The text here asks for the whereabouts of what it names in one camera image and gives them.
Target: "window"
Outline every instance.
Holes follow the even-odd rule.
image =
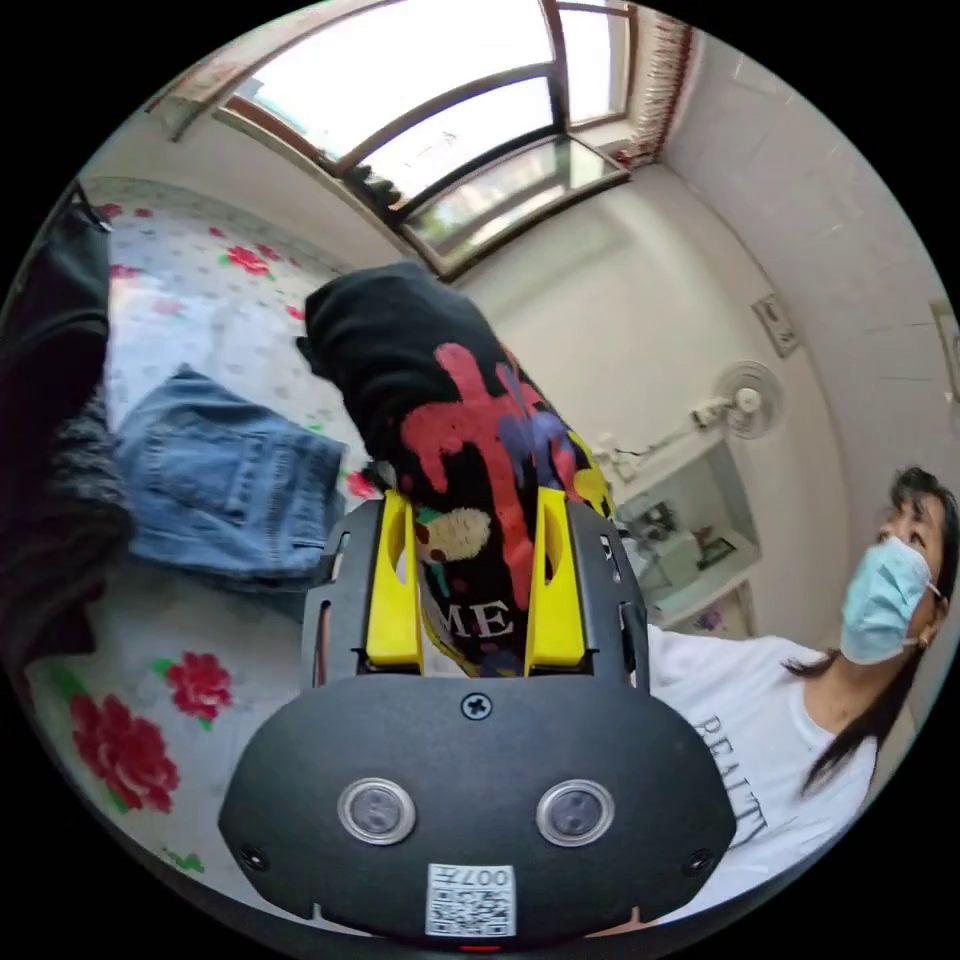
[[[547,209],[565,209],[625,179],[590,147],[551,137],[464,178],[416,211],[403,229],[424,259],[452,278]]]
[[[449,277],[627,178],[575,134],[626,115],[636,49],[613,0],[382,0],[249,70],[227,109]]]
[[[623,116],[631,80],[630,17],[559,5],[567,52],[570,120],[574,125]]]
[[[552,58],[539,0],[403,0],[335,21],[265,64],[254,102],[296,118],[338,160],[441,94]]]

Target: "window frame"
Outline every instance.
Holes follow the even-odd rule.
[[[396,2],[396,0],[380,0],[380,2],[375,2],[362,10],[346,13],[343,17],[334,18],[322,26],[311,30],[309,35],[314,35],[335,23],[339,23],[346,17],[357,16],[391,2]],[[290,47],[295,45],[293,43],[285,44],[281,49],[274,51],[269,58],[245,70],[243,74],[231,84],[230,93],[221,100],[219,110],[227,114],[233,114],[245,123],[260,128],[299,155],[305,157],[310,163],[315,164],[369,209],[391,233],[412,248],[441,279],[446,282],[452,282],[471,267],[475,266],[481,259],[500,249],[500,247],[504,246],[510,240],[525,233],[543,220],[569,208],[580,200],[595,196],[610,187],[617,186],[630,179],[629,172],[624,168],[620,168],[611,171],[611,173],[586,187],[573,190],[563,197],[548,202],[532,213],[521,217],[516,223],[506,227],[485,243],[480,244],[476,250],[458,262],[456,266],[448,269],[445,269],[443,266],[443,258],[433,251],[429,244],[416,236],[413,230],[407,226],[407,221],[415,216],[418,211],[455,189],[455,187],[464,180],[475,176],[483,170],[492,169],[503,161],[527,149],[531,149],[535,145],[548,143],[560,137],[575,140],[582,147],[603,157],[611,166],[618,166],[612,158],[606,156],[596,148],[591,147],[576,137],[575,134],[602,124],[625,120],[629,117],[633,87],[636,79],[637,51],[639,49],[639,9],[636,4],[631,4],[629,9],[622,10],[613,7],[567,2],[567,0],[539,0],[539,4],[553,53],[551,60],[490,74],[451,90],[444,91],[418,104],[404,114],[395,117],[389,123],[368,135],[361,143],[356,144],[339,159],[329,157],[323,150],[312,144],[306,137],[295,130],[286,120],[270,111],[267,107],[247,97],[241,96],[236,92],[243,83],[250,79],[265,63],[281,56]],[[595,16],[614,17],[627,21],[627,68],[625,71],[626,90],[623,110],[610,112],[581,123],[574,124],[570,122],[566,44],[560,17],[561,11],[563,10],[591,13]],[[303,39],[306,39],[306,36],[298,38],[296,42],[299,43]],[[415,196],[405,198],[401,207],[395,208],[396,205],[394,205],[394,207],[383,207],[375,202],[374,198],[368,195],[366,190],[359,189],[356,186],[356,181],[351,179],[351,175],[356,174],[357,168],[363,166],[364,161],[376,150],[402,135],[407,130],[415,127],[417,124],[422,123],[424,120],[454,107],[459,103],[482,96],[493,90],[499,90],[514,83],[539,77],[546,79],[547,90],[550,96],[552,120],[549,125],[530,130],[507,142],[498,144],[475,157],[473,160],[461,164],[444,177],[425,187]],[[500,210],[500,214],[515,205],[515,203],[509,204],[504,201],[504,209]]]
[[[443,255],[438,254],[438,252],[434,250],[430,244],[422,240],[407,222],[415,217],[418,213],[421,213],[429,204],[435,203],[447,194],[452,193],[457,189],[457,187],[460,186],[461,183],[469,180],[471,177],[485,173],[487,170],[494,170],[505,161],[512,160],[514,157],[520,156],[521,154],[526,153],[528,150],[533,150],[538,146],[544,146],[548,143],[553,143],[561,139],[570,140],[579,144],[584,149],[589,150],[590,153],[596,154],[613,169],[611,169],[609,173],[604,174],[604,176],[595,180],[593,183],[590,183],[585,187],[571,189],[562,197],[558,197],[556,200],[551,200],[548,203],[545,203],[543,206],[537,207],[537,209],[532,213],[528,213],[520,217],[514,223],[511,223],[509,226],[504,227],[503,230],[494,234],[489,240],[479,244],[475,250],[467,254],[467,256],[463,257],[453,266],[444,267],[442,262]],[[419,204],[418,207],[411,207],[409,213],[404,217],[404,222],[399,225],[399,233],[401,237],[411,247],[413,247],[414,250],[416,250],[419,256],[427,262],[427,264],[430,266],[430,269],[433,270],[437,276],[442,277],[448,283],[453,283],[455,280],[458,280],[461,276],[463,276],[463,274],[468,270],[475,267],[481,260],[484,260],[491,254],[496,253],[501,247],[510,243],[512,240],[515,240],[517,237],[521,236],[527,231],[533,229],[533,227],[538,226],[545,220],[549,220],[558,213],[562,213],[564,210],[569,209],[577,203],[580,203],[581,200],[587,200],[590,197],[595,197],[598,194],[609,190],[611,187],[617,187],[622,183],[626,183],[628,180],[630,180],[629,171],[618,167],[618,165],[611,160],[610,157],[602,153],[600,150],[597,150],[595,147],[591,147],[590,144],[584,143],[584,141],[580,138],[571,136],[566,132],[551,133],[550,135],[540,137],[538,140],[535,140],[531,143],[518,146],[509,153],[501,154],[496,159],[490,160],[485,164],[476,166],[469,174],[460,176],[455,182],[449,184],[449,186],[447,186],[444,190],[438,191],[430,196],[423,203]],[[515,209],[517,206],[523,203],[525,199],[532,199],[534,196],[538,196],[551,186],[562,186],[563,182],[563,177],[559,173],[554,173],[550,176],[544,177],[542,180],[538,180],[536,183],[532,183],[527,187],[524,187],[522,190],[512,194],[509,197],[506,197],[500,203],[478,215],[476,219],[464,224],[461,228],[456,230],[451,237],[448,237],[444,241],[443,245],[455,246],[458,239],[465,239],[466,237],[470,236],[470,234],[480,229],[480,227],[484,226],[486,223],[495,220],[497,217],[502,216],[505,213],[509,213],[510,210]]]

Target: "glass pane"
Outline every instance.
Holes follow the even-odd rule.
[[[336,160],[447,90],[551,59],[539,0],[404,0],[324,27],[246,95]]]
[[[410,199],[487,150],[553,122],[546,78],[464,100],[405,130],[364,159]]]
[[[573,0],[573,2],[581,5],[586,4],[588,7],[596,7],[598,10],[602,10],[604,7],[608,10],[630,9],[630,4],[626,3],[625,0]],[[563,0],[560,0],[560,7],[563,8]]]
[[[583,10],[561,10],[567,48],[570,121],[619,113],[626,102],[628,21]]]
[[[468,178],[407,225],[448,270],[523,217],[617,169],[575,140],[553,140]]]

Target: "floral bedsheet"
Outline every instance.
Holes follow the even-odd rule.
[[[111,424],[187,362],[346,444],[346,508],[373,496],[357,472],[363,445],[339,393],[310,374],[293,346],[305,297],[336,266],[301,240],[185,190],[109,179],[90,195],[114,229]],[[298,693],[297,625],[136,561],[115,571],[89,612],[94,654],[49,658],[28,671],[39,721],[77,785],[156,856],[296,919],[254,891],[216,821],[243,747]],[[430,656],[431,672],[450,672]]]

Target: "black hair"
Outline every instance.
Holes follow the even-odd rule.
[[[920,467],[908,467],[894,477],[890,487],[890,502],[895,509],[902,509],[905,503],[912,503],[915,509],[919,509],[919,501],[925,496],[936,497],[943,506],[943,562],[936,586],[942,598],[939,602],[947,604],[953,596],[957,564],[960,562],[960,511],[957,509],[957,500],[932,473]],[[811,679],[823,676],[839,655],[839,650],[829,650],[815,663],[803,664],[792,660],[784,666],[795,677]],[[883,746],[903,709],[922,657],[923,649],[918,646],[873,704],[834,737],[830,746],[810,768],[803,785],[804,792],[818,780],[826,778],[868,737],[876,739],[877,749]]]

